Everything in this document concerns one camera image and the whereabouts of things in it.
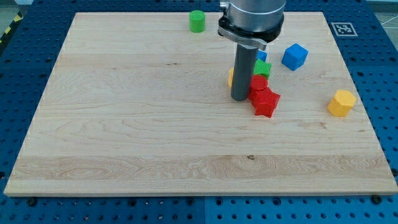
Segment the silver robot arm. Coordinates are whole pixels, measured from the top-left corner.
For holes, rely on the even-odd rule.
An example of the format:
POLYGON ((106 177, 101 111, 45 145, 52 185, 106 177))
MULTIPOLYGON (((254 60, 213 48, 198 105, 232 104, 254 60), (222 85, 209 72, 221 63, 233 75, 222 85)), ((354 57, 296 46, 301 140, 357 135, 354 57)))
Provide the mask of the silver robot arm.
POLYGON ((282 29, 286 0, 225 0, 218 34, 237 44, 261 51, 282 29))

